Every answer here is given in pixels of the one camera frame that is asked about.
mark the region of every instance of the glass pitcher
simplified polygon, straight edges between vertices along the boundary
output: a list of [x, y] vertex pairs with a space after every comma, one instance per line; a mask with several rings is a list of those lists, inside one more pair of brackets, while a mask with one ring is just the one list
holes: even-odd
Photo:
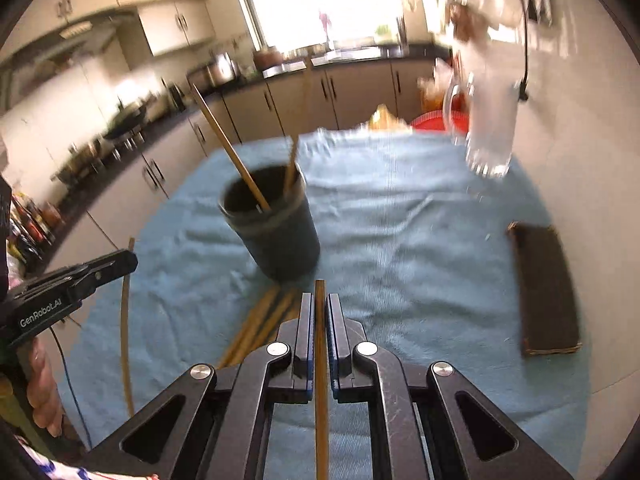
[[[495, 75], [469, 74], [466, 86], [453, 78], [442, 104], [442, 120], [454, 144], [466, 143], [466, 163], [471, 171], [502, 177], [509, 171], [518, 112], [519, 83]], [[469, 110], [465, 135], [451, 119], [451, 101], [463, 91]]]

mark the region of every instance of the finger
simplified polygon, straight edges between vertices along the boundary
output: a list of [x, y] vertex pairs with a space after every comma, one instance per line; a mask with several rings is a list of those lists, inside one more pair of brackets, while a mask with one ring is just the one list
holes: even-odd
[[60, 396], [58, 391], [54, 390], [51, 393], [47, 402], [33, 410], [33, 421], [39, 428], [46, 428], [49, 424], [52, 424], [58, 407], [60, 405]]
[[44, 343], [39, 337], [34, 338], [31, 343], [31, 351], [29, 352], [29, 364], [34, 372], [42, 370], [45, 362], [47, 361], [47, 351], [44, 348]]
[[34, 372], [27, 386], [27, 400], [34, 408], [47, 402], [52, 391], [57, 390], [53, 371], [47, 362], [42, 370]]
[[47, 426], [51, 436], [60, 436], [62, 434], [62, 403], [58, 405], [56, 415], [53, 417], [53, 422]]

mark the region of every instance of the dark brown book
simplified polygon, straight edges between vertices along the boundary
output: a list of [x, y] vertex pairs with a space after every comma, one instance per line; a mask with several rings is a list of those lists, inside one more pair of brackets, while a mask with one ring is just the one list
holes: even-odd
[[577, 351], [582, 343], [574, 288], [556, 230], [512, 222], [507, 234], [518, 269], [523, 354]]

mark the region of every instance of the blue towel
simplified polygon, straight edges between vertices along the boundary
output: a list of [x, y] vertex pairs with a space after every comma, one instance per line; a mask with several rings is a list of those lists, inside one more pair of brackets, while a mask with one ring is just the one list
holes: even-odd
[[[287, 160], [286, 139], [238, 148], [249, 168]], [[447, 360], [572, 474], [590, 392], [588, 348], [524, 359], [511, 221], [549, 216], [517, 161], [502, 180], [472, 174], [463, 148], [429, 134], [316, 132], [301, 137], [327, 282], [369, 340], [406, 362]], [[137, 409], [190, 365], [215, 364], [270, 286], [218, 211], [237, 173], [206, 160], [146, 225], [130, 288], [130, 368]], [[69, 357], [94, 442], [127, 418], [120, 379], [121, 282], [105, 286]], [[65, 384], [67, 413], [78, 422]], [[370, 478], [364, 405], [331, 405], [331, 478]], [[313, 406], [277, 406], [265, 478], [314, 478]]]

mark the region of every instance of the kitchen counter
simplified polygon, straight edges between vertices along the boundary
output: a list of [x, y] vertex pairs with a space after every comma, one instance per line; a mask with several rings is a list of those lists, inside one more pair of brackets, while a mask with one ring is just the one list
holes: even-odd
[[[334, 65], [342, 66], [351, 63], [376, 62], [380, 60], [388, 61], [390, 59], [435, 59], [437, 57], [444, 59], [450, 57], [450, 48], [437, 44], [412, 44], [405, 47], [398, 45], [363, 47], [340, 52], [331, 51], [324, 56], [312, 58], [312, 70], [314, 68], [325, 70]], [[264, 83], [272, 78], [297, 73], [304, 69], [305, 63], [298, 61], [276, 66], [262, 73], [254, 73], [248, 77], [241, 77], [205, 95], [205, 101], [209, 103], [220, 95], [231, 94], [242, 88]], [[190, 115], [196, 113], [197, 110], [198, 107], [193, 104], [183, 112], [175, 113], [147, 124], [142, 130], [143, 138], [145, 139], [143, 144], [135, 150], [123, 152], [119, 162], [111, 164], [99, 173], [87, 177], [80, 184], [76, 185], [58, 204], [64, 223], [54, 232], [56, 239], [53, 245], [44, 253], [41, 262], [33, 269], [30, 275], [40, 275], [44, 272], [56, 251], [64, 243], [67, 235], [73, 230], [79, 219], [82, 218], [94, 201], [118, 176], [136, 161], [142, 153], [145, 153], [146, 150], [176, 126], [188, 120]]]

